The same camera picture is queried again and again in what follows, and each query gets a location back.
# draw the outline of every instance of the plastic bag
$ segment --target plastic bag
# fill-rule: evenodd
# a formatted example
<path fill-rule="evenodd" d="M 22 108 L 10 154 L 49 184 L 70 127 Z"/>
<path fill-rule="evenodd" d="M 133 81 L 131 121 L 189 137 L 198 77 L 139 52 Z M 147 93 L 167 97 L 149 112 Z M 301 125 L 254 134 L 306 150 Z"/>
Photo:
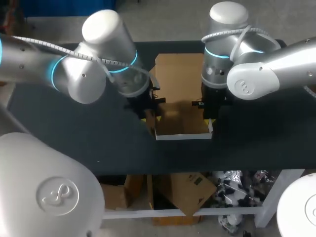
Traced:
<path fill-rule="evenodd" d="M 253 207 L 260 206 L 275 182 L 266 170 L 226 170 L 212 172 L 208 177 L 217 190 L 212 195 L 211 207 Z M 220 225 L 235 235 L 243 220 L 242 215 L 222 215 Z"/>

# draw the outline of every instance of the cardboard box under table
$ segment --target cardboard box under table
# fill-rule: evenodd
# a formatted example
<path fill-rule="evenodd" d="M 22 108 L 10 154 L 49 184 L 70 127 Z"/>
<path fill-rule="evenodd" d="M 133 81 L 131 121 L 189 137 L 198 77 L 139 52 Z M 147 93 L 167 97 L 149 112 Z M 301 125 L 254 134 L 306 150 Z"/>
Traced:
<path fill-rule="evenodd" d="M 186 216 L 154 217 L 154 225 L 192 225 L 202 217 L 193 216 L 216 191 L 201 173 L 147 175 L 149 205 L 152 210 L 179 208 Z"/>

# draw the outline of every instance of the table leg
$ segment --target table leg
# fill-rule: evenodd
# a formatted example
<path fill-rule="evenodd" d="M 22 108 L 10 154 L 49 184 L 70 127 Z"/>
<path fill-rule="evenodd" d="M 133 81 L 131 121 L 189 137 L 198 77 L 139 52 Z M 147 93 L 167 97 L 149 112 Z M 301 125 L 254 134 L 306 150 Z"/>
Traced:
<path fill-rule="evenodd" d="M 272 186 L 268 196 L 262 204 L 262 209 L 255 214 L 255 225 L 264 228 L 277 211 L 278 201 L 285 189 L 295 180 L 301 177 L 303 169 L 284 169 L 281 171 L 275 184 Z"/>

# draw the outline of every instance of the blue led ring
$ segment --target blue led ring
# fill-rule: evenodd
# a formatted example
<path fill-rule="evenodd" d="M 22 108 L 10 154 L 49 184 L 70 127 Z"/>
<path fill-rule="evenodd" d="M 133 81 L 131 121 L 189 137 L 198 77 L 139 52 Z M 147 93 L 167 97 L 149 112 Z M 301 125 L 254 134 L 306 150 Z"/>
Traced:
<path fill-rule="evenodd" d="M 50 75 L 50 81 L 51 81 L 51 84 L 53 85 L 53 87 L 58 90 L 55 86 L 55 83 L 54 83 L 54 73 L 55 73 L 55 70 L 58 66 L 58 64 L 64 59 L 66 58 L 68 55 L 64 56 L 64 57 L 61 57 L 60 59 L 58 59 L 58 61 L 55 63 L 53 69 L 51 70 L 51 75 Z"/>
<path fill-rule="evenodd" d="M 133 64 L 136 62 L 137 55 L 138 55 L 138 52 L 136 51 L 135 58 L 134 58 L 134 60 L 130 63 L 131 65 L 133 65 Z M 120 72 L 123 72 L 123 71 L 127 70 L 128 68 L 129 68 L 129 67 L 122 68 L 122 69 L 116 70 L 116 71 L 109 71 L 109 72 L 110 72 L 110 73 L 120 73 Z"/>
<path fill-rule="evenodd" d="M 212 55 L 216 58 L 229 58 L 229 56 L 222 56 L 222 55 L 216 55 L 214 53 L 211 53 L 210 51 L 207 50 L 207 48 L 205 47 L 205 51 L 209 54 L 209 55 Z M 264 53 L 263 51 L 258 51 L 258 50 L 254 50 L 253 51 L 254 53 Z"/>

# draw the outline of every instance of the white cable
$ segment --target white cable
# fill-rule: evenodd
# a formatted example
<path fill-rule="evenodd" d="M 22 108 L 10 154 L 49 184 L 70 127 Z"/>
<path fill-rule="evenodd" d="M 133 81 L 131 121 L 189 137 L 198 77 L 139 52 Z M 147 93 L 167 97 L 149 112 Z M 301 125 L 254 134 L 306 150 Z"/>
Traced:
<path fill-rule="evenodd" d="M 237 42 L 235 43 L 233 49 L 232 49 L 232 52 L 231 52 L 231 55 L 230 55 L 230 60 L 233 62 L 234 61 L 234 57 L 235 57 L 235 54 L 236 52 L 238 51 L 239 47 L 240 47 L 240 44 L 241 42 L 243 41 L 243 39 L 245 38 L 247 32 L 250 30 L 251 26 L 247 26 L 245 29 L 243 29 L 242 33 L 240 34 L 240 36 L 238 37 L 237 39 Z"/>
<path fill-rule="evenodd" d="M 86 45 L 85 43 L 83 43 L 83 42 L 79 43 L 79 46 L 86 48 L 86 50 L 88 50 L 88 51 L 92 54 L 92 56 L 93 56 L 93 58 L 95 59 L 95 61 L 96 61 L 96 62 L 101 66 L 101 68 L 105 71 L 105 74 L 108 76 L 110 82 L 114 82 L 114 78 L 113 78 L 113 76 L 111 75 L 111 73 L 109 72 L 107 66 L 105 66 L 105 64 L 103 64 L 103 63 L 101 62 L 100 58 L 99 58 L 94 52 L 92 52 L 91 48 L 90 48 L 88 45 Z"/>
<path fill-rule="evenodd" d="M 45 47 L 52 48 L 54 50 L 57 50 L 59 52 L 63 52 L 65 54 L 68 54 L 68 55 L 70 55 L 72 57 L 75 57 L 75 58 L 78 58 L 78 59 L 83 59 L 83 60 L 87 60 L 87 61 L 97 61 L 97 59 L 95 59 L 92 56 L 87 56 L 87 55 L 84 55 L 82 53 L 77 53 L 77 52 L 74 52 L 72 50 L 63 48 L 61 46 L 58 46 L 58 45 L 55 45 L 55 44 L 52 44 L 52 43 L 49 43 L 49 42 L 45 42 L 45 41 L 38 40 L 38 39 L 19 37 L 19 36 L 13 36 L 13 37 L 18 39 L 18 40 L 23 40 L 23 41 L 28 42 L 28 43 L 34 43 L 34 44 L 38 44 L 38 45 L 42 45 L 42 46 L 45 46 Z M 146 74 L 148 77 L 150 77 L 152 79 L 154 87 L 156 87 L 157 89 L 160 89 L 160 85 L 159 85 L 158 80 L 156 79 L 156 77 L 154 75 L 152 75 L 150 72 L 148 72 L 148 71 L 146 71 L 146 70 L 144 70 L 144 69 L 142 69 L 140 67 L 133 66 L 133 65 L 130 65 L 128 63 L 123 63 L 123 62 L 119 62 L 119 61 L 115 61 L 115 60 L 109 60 L 109 59 L 104 59 L 104 58 L 99 58 L 99 60 L 101 60 L 102 64 L 114 65 L 114 66 L 119 66 L 119 67 L 123 67 L 123 68 L 128 67 L 128 68 L 131 68 L 133 70 L 136 70 L 136 71 L 139 71 L 141 73 L 144 73 L 144 74 Z"/>
<path fill-rule="evenodd" d="M 316 98 L 316 93 L 313 92 L 308 86 L 303 87 L 312 97 Z"/>
<path fill-rule="evenodd" d="M 280 44 L 274 38 L 272 38 L 271 36 L 265 35 L 265 34 L 261 34 L 261 33 L 258 33 L 258 35 L 260 35 L 261 37 L 263 37 L 263 38 L 271 41 L 272 43 L 274 43 L 276 45 L 277 49 L 281 48 Z"/>
<path fill-rule="evenodd" d="M 217 32 L 217 33 L 212 33 L 212 34 L 204 36 L 202 38 L 202 42 L 206 43 L 211 38 L 212 38 L 212 40 L 214 40 L 214 38 L 217 38 L 217 37 L 222 37 L 222 36 L 227 36 L 227 35 L 230 35 L 230 36 L 238 35 L 238 34 L 241 34 L 243 32 L 243 30 L 244 29 L 237 29 L 237 30 L 231 30 L 231 31 L 221 31 L 221 32 Z M 259 28 L 250 28 L 248 30 L 248 32 L 256 32 L 256 33 L 259 33 L 259 34 L 263 34 L 263 35 L 269 36 L 269 34 L 267 32 L 265 32 L 264 30 L 261 30 Z"/>

